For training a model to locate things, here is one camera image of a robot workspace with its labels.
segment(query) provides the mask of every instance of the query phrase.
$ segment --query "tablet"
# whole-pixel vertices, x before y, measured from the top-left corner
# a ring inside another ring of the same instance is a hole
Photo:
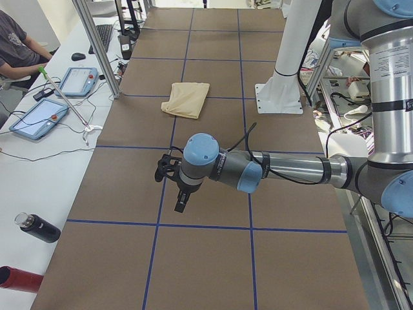
[[[67,97],[85,97],[95,85],[99,75],[97,68],[69,68],[60,82],[59,89]]]
[[[9,130],[31,140],[38,140],[59,123],[68,109],[66,103],[44,98],[10,126]]]

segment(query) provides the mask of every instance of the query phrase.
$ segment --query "white desk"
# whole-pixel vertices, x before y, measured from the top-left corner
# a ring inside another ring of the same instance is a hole
[[[115,20],[117,18],[100,18],[95,21],[96,24],[113,24]],[[86,32],[79,22],[46,66],[49,76],[62,78],[68,67],[78,66],[96,67],[99,74],[102,74],[96,56],[88,54],[89,46]],[[74,52],[84,53],[86,59],[73,62],[70,57]],[[115,30],[107,55],[109,61],[117,58],[116,55],[121,56]],[[111,64],[115,69],[117,61]],[[45,83],[44,78],[39,76],[33,87],[43,83]],[[100,83],[102,81],[97,82],[94,90]],[[32,107],[35,104],[32,96],[37,91],[23,98],[16,110],[27,111]],[[112,104],[111,98],[107,84],[90,98],[91,102],[97,106],[92,124],[103,125],[105,123]],[[71,99],[73,104],[78,101],[79,99]],[[78,111],[88,119],[93,107],[86,101],[78,107]],[[11,116],[0,132],[8,131],[9,126],[16,120],[16,116]],[[82,131],[84,128],[70,110],[61,123],[71,126],[76,131]],[[87,136],[90,144],[87,147],[81,134],[57,125],[40,141],[29,141],[13,133],[0,134],[0,147],[9,154],[34,159],[63,150],[92,149],[96,145],[99,133],[99,131],[94,131]],[[35,213],[62,229],[91,156],[92,151],[79,151],[30,162],[0,154],[0,266],[9,265],[37,274],[45,273],[56,243],[45,243],[20,231],[14,224],[14,218],[20,212]],[[0,309],[30,309],[34,298],[35,294],[32,293],[0,289]]]

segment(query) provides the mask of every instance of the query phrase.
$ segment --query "brown table surface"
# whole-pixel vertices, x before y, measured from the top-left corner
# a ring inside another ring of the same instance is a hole
[[[205,180],[179,214],[154,181],[171,145],[229,147],[255,121],[251,149],[323,155],[310,108],[256,110],[284,26],[279,10],[151,9],[32,309],[368,309],[331,186]],[[210,83],[197,120],[161,112],[182,81]]]

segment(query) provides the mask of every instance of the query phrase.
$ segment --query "red cylinder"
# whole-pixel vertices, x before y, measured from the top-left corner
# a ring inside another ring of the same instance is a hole
[[[3,289],[37,293],[42,280],[43,276],[40,274],[29,273],[9,266],[0,267],[0,287]]]

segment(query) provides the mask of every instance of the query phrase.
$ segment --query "keyboard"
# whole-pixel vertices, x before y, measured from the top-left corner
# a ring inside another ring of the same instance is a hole
[[[109,43],[110,43],[110,39],[112,38],[113,29],[114,27],[112,25],[97,25],[96,26],[96,30],[99,33],[99,36],[101,37],[103,47],[105,48],[105,52],[107,52],[109,49]],[[90,45],[88,53],[95,54],[93,51],[92,45]]]

